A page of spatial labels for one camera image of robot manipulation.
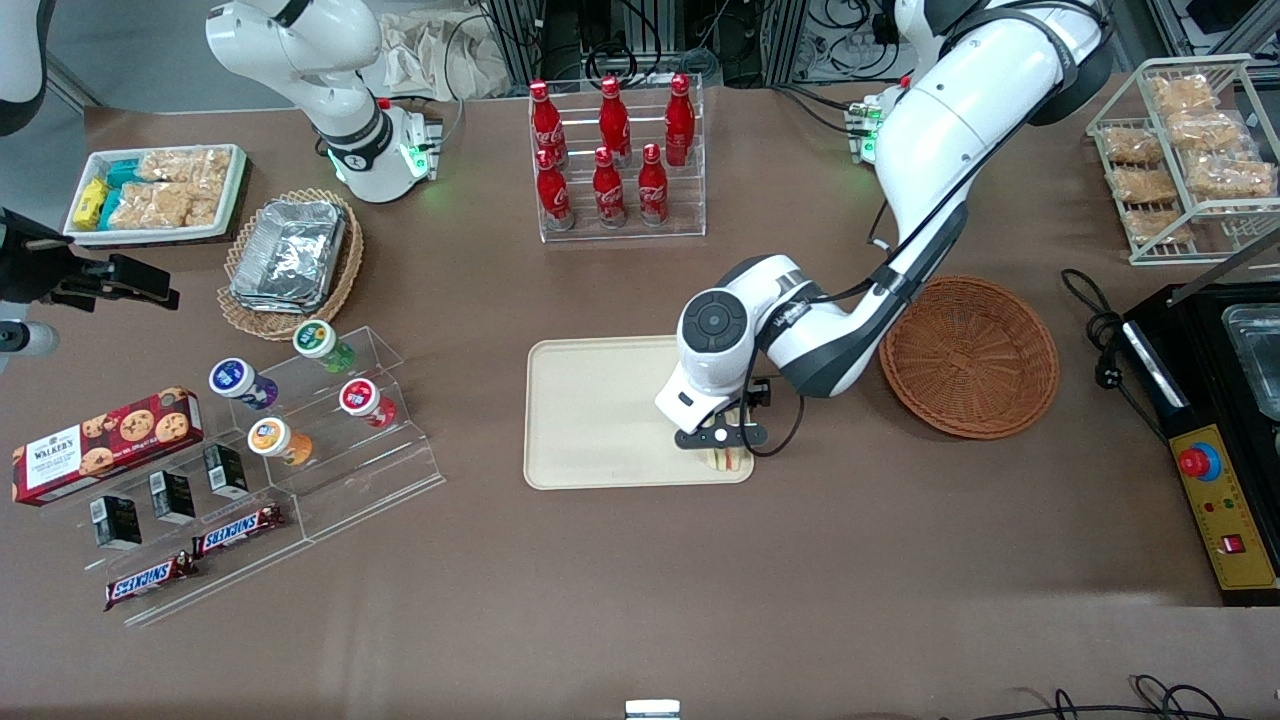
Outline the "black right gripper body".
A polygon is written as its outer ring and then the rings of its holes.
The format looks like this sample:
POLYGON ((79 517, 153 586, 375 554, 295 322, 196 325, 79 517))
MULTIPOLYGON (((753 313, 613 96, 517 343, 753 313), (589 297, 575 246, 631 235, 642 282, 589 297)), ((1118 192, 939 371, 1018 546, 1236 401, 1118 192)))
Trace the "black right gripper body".
POLYGON ((1 300, 93 307, 110 293, 90 272, 99 264, 74 255, 70 241, 47 227, 3 210, 1 300))

